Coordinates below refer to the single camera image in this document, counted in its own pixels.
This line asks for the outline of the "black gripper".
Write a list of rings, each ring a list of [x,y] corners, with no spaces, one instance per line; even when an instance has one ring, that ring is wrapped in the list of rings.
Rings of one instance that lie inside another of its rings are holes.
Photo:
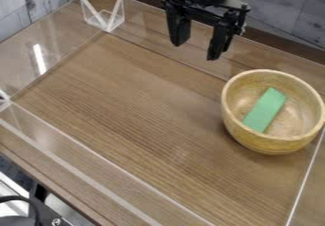
[[[201,22],[208,25],[224,20],[213,27],[213,38],[208,52],[208,60],[217,60],[228,50],[235,34],[244,33],[245,18],[251,6],[241,0],[162,0],[162,4],[174,4],[184,8],[197,18],[205,18],[201,19]],[[192,20],[188,19],[180,8],[172,5],[166,6],[169,36],[176,47],[180,47],[190,38],[192,26]]]

